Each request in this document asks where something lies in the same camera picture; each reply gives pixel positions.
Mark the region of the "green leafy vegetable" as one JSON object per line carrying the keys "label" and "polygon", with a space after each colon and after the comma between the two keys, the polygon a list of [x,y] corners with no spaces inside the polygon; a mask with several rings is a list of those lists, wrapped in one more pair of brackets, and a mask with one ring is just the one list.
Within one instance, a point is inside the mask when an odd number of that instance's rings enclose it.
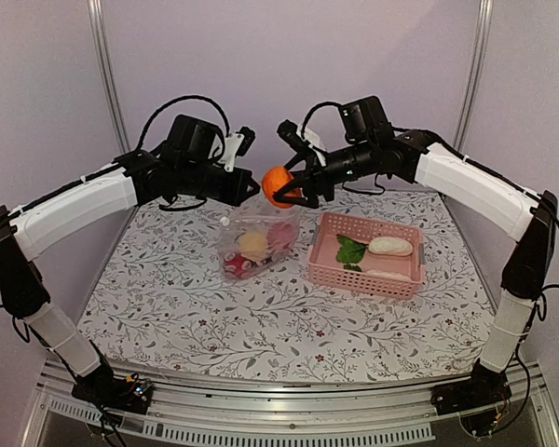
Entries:
{"label": "green leafy vegetable", "polygon": [[362,272],[362,269],[357,264],[345,264],[344,269],[354,272]]}
{"label": "green leafy vegetable", "polygon": [[367,251],[367,245],[359,242],[351,237],[337,235],[337,241],[340,244],[336,254],[336,261],[341,264],[358,264]]}

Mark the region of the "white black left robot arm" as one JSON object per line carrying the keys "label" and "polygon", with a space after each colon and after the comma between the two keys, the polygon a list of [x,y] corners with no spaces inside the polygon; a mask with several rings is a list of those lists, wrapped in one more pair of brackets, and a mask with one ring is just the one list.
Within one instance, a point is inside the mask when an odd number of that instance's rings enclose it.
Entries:
{"label": "white black left robot arm", "polygon": [[168,136],[151,151],[116,157],[97,171],[13,210],[0,207],[1,306],[22,321],[74,379],[72,395],[98,410],[147,413],[150,380],[115,375],[105,355],[52,301],[37,262],[85,228],[122,211],[178,196],[239,206],[259,191],[237,167],[255,140],[252,129],[232,132],[177,115]]}

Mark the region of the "red crinkled fruit front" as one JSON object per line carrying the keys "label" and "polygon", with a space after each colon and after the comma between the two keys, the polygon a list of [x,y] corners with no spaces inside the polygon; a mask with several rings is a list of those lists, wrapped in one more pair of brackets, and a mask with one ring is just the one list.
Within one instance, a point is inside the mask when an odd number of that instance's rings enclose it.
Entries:
{"label": "red crinkled fruit front", "polygon": [[267,232],[267,242],[272,252],[289,250],[298,236],[297,229],[290,223],[276,223]]}

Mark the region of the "white oblong vegetable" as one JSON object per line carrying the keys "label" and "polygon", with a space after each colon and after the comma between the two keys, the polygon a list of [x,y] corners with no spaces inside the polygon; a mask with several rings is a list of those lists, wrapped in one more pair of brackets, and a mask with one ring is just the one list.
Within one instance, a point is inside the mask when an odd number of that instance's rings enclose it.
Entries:
{"label": "white oblong vegetable", "polygon": [[371,275],[374,277],[379,277],[379,278],[384,278],[384,279],[392,279],[392,280],[399,280],[399,281],[410,281],[411,278],[404,275],[404,274],[400,274],[397,272],[386,272],[386,271],[381,271],[381,270],[367,270],[365,271],[365,274],[367,275]]}
{"label": "white oblong vegetable", "polygon": [[369,242],[367,249],[375,255],[408,256],[414,247],[401,237],[375,237]]}

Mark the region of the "clear zip top bag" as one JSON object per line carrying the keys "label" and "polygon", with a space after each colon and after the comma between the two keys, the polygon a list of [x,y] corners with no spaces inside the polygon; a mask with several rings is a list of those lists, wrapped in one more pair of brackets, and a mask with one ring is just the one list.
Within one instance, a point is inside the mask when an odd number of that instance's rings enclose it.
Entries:
{"label": "clear zip top bag", "polygon": [[299,237],[300,220],[300,210],[260,200],[223,216],[216,245],[222,274],[235,280],[251,278],[283,260]]}

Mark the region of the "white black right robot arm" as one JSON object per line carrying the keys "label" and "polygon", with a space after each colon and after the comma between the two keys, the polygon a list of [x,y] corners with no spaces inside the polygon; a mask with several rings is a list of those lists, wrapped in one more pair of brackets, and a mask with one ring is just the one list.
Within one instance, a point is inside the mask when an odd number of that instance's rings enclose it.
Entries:
{"label": "white black right robot arm", "polygon": [[346,146],[328,151],[307,136],[308,121],[319,103],[296,124],[279,123],[279,137],[293,150],[284,164],[289,179],[272,193],[281,205],[310,209],[330,201],[340,183],[369,175],[395,177],[452,199],[493,225],[510,244],[503,265],[493,323],[469,377],[432,389],[437,414],[462,413],[511,399],[507,369],[519,358],[546,290],[558,229],[557,198],[537,193],[480,162],[463,156],[437,133],[393,125],[381,101],[327,102],[344,130]]}

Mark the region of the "red crinkled fruit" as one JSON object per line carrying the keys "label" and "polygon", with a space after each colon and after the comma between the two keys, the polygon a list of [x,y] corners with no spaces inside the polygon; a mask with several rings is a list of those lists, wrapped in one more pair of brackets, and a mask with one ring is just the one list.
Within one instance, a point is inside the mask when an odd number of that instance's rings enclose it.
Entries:
{"label": "red crinkled fruit", "polygon": [[253,275],[252,261],[239,253],[229,253],[223,261],[223,273],[228,278],[246,279]]}
{"label": "red crinkled fruit", "polygon": [[289,250],[298,236],[297,229],[290,223],[276,223],[267,232],[267,242],[272,252]]}

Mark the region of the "white oblong vegetable front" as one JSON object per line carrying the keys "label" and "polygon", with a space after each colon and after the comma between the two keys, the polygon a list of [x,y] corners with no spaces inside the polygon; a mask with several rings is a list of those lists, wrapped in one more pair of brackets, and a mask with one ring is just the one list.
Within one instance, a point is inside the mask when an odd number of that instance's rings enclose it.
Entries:
{"label": "white oblong vegetable front", "polygon": [[410,281],[411,278],[404,275],[404,274],[400,274],[397,272],[386,272],[386,271],[381,271],[381,270],[367,270],[365,271],[365,274],[367,275],[371,275],[374,277],[379,277],[379,278],[384,278],[384,279],[392,279],[392,280],[399,280],[399,281]]}

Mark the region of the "yellow fruit with leaf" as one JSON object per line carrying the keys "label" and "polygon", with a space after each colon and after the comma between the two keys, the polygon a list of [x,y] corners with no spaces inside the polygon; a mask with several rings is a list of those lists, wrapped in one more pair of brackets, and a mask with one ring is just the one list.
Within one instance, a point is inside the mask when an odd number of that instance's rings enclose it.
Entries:
{"label": "yellow fruit with leaf", "polygon": [[266,258],[266,234],[256,231],[244,233],[238,238],[239,253],[253,262],[260,262]]}

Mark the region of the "orange crinkled fruit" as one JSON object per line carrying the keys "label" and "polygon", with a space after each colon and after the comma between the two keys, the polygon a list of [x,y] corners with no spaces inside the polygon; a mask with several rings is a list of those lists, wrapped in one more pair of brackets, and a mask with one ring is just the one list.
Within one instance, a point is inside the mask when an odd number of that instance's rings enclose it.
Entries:
{"label": "orange crinkled fruit", "polygon": [[289,203],[280,203],[274,198],[274,194],[280,190],[285,184],[293,179],[293,175],[283,166],[277,166],[270,169],[262,179],[262,189],[267,200],[279,209],[289,209],[293,205]]}

